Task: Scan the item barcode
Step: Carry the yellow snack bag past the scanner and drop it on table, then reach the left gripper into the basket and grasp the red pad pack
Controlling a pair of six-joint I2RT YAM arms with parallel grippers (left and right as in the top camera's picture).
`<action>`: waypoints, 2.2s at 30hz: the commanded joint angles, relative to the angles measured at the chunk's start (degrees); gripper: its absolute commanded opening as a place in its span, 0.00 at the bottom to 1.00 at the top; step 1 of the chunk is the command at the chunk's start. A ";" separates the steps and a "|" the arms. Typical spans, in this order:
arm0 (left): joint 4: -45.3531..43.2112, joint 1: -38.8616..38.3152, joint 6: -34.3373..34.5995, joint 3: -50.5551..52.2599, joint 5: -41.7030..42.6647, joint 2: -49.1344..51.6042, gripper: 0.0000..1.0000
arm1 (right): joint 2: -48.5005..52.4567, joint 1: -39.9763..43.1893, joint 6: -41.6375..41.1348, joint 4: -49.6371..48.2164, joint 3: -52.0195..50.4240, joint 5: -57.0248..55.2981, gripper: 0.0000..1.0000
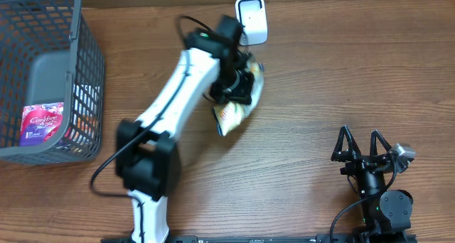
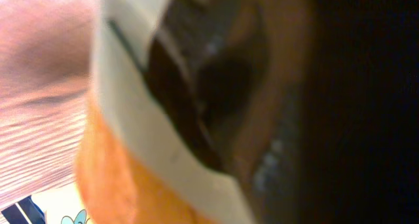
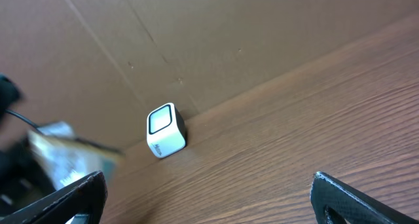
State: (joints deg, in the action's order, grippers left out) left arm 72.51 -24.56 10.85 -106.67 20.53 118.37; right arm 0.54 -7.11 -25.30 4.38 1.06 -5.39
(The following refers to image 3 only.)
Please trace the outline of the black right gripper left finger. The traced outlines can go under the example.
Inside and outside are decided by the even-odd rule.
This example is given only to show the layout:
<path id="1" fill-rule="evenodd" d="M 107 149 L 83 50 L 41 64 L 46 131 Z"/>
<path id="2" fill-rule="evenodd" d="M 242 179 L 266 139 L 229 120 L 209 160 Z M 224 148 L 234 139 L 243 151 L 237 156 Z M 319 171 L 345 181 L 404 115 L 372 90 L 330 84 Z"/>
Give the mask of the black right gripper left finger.
<path id="1" fill-rule="evenodd" d="M 1 224 L 99 223 L 107 199 L 103 172 L 96 171 L 10 214 Z"/>

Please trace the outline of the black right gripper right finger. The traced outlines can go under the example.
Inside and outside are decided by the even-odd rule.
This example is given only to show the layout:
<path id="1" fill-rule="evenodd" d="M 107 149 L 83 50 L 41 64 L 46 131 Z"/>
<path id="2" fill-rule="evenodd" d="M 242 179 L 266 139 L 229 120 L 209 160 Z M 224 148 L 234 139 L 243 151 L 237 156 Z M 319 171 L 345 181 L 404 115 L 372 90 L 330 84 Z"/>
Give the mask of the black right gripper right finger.
<path id="1" fill-rule="evenodd" d="M 324 172 L 314 174 L 310 202 L 318 223 L 418 224 L 417 220 Z"/>

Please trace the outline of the yellow snack bag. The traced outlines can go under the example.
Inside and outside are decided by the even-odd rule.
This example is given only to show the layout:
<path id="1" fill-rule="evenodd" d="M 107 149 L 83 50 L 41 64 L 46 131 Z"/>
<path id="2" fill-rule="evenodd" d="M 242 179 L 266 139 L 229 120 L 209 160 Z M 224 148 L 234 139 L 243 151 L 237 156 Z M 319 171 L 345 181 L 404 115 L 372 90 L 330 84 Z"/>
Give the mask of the yellow snack bag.
<path id="1" fill-rule="evenodd" d="M 101 171 L 109 181 L 124 160 L 124 154 L 118 149 L 78 137 L 64 121 L 30 130 L 27 138 L 35 161 L 56 190 L 96 171 Z"/>

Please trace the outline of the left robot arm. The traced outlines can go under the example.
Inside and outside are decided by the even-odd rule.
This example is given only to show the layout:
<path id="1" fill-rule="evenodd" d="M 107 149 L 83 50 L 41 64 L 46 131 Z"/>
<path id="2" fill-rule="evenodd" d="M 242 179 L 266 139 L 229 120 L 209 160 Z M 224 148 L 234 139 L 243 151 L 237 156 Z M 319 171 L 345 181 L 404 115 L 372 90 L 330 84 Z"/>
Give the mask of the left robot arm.
<path id="1" fill-rule="evenodd" d="M 1 119 L 9 114 L 24 121 L 38 132 L 38 125 L 23 115 L 10 109 L 19 101 L 21 93 L 18 87 L 4 74 L 1 75 Z M 47 196 L 56 189 L 51 180 L 35 161 L 29 149 L 27 136 L 1 151 L 1 217 L 5 217 L 20 208 L 20 202 L 28 195 Z"/>

